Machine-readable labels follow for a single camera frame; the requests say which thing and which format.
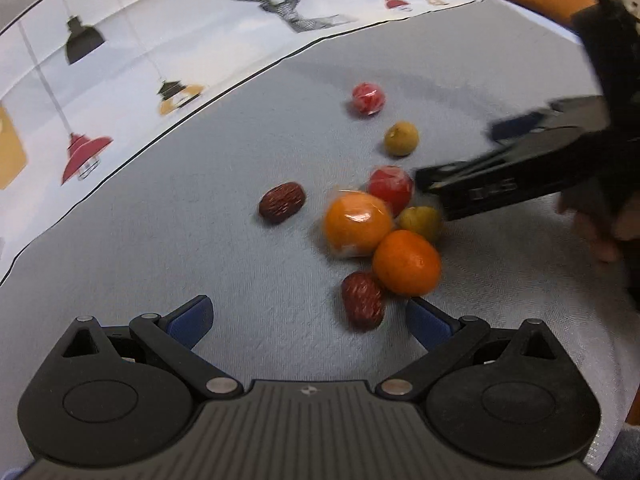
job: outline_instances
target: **red fruit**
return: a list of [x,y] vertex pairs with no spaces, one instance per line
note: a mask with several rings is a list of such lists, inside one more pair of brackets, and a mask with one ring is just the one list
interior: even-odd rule
[[351,97],[353,107],[364,115],[379,112],[386,102],[385,93],[375,83],[360,83],[351,92]]
[[414,181],[397,166],[382,166],[371,173],[367,191],[386,202],[393,216],[398,216],[411,200]]
[[372,330],[385,317],[382,289],[370,272],[352,272],[342,281],[342,302],[349,323],[359,330]]
[[305,205],[305,190],[297,182],[286,182],[269,190],[258,204],[258,213],[267,222],[281,224]]

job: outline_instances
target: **finger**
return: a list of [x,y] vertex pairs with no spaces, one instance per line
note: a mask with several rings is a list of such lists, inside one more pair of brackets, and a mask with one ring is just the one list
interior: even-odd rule
[[613,224],[612,234],[617,240],[640,238],[640,192],[637,191],[620,210]]
[[558,197],[558,201],[556,202],[556,213],[558,213],[559,215],[563,215],[568,210],[569,208],[566,204],[566,200],[564,199],[564,196],[560,195]]
[[622,257],[620,249],[612,240],[599,239],[590,241],[589,249],[594,258],[607,264],[616,262]]
[[573,229],[575,233],[588,242],[594,242],[600,238],[596,224],[584,213],[574,215]]

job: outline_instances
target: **blue gripper pad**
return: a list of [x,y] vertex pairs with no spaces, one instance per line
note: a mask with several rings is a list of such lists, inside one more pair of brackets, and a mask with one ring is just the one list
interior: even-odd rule
[[406,304],[409,332],[427,350],[444,343],[458,330],[460,322],[422,298],[411,298]]
[[491,140],[499,142],[505,139],[515,139],[528,134],[533,130],[546,115],[538,111],[533,111],[526,115],[511,117],[502,121],[497,121],[491,125],[489,136]]
[[158,326],[191,350],[213,326],[213,304],[207,296],[196,296],[164,316]]

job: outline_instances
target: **mandarin orange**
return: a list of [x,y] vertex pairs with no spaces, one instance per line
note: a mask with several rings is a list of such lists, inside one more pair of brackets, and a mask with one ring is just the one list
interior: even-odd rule
[[440,280],[440,255],[411,231],[393,231],[373,255],[373,272],[388,290],[400,296],[423,296]]

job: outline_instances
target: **gray tablecloth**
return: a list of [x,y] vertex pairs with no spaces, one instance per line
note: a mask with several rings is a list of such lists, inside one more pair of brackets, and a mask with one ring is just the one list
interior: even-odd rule
[[[370,120],[345,107],[363,80],[388,95]],[[29,459],[18,398],[80,314],[123,324],[207,294],[216,319],[196,352],[245,383],[376,382],[401,368],[422,350],[399,303],[375,332],[346,326],[337,286],[359,263],[326,256],[327,195],[388,163],[380,140],[397,120],[422,132],[401,163],[409,169],[487,149],[488,121],[596,91],[578,46],[487,0],[323,41],[226,95],[18,257],[0,287],[0,470]],[[302,183],[308,202],[267,228],[257,202],[286,180]],[[591,263],[550,197],[454,222],[440,249],[433,303],[500,327],[540,317],[564,343],[602,406],[587,457],[599,466],[640,380],[640,322],[619,275]]]

